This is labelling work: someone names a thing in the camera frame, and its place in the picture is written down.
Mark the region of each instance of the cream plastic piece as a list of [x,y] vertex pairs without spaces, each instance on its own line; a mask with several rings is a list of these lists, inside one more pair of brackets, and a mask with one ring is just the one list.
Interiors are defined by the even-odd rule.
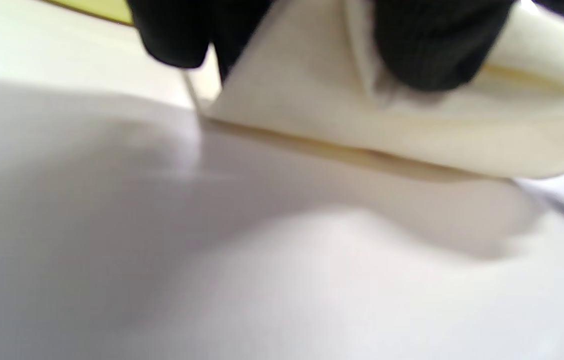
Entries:
[[205,112],[490,176],[564,173],[564,18],[516,4],[474,82],[431,95],[379,66],[368,11],[357,0],[276,4]]

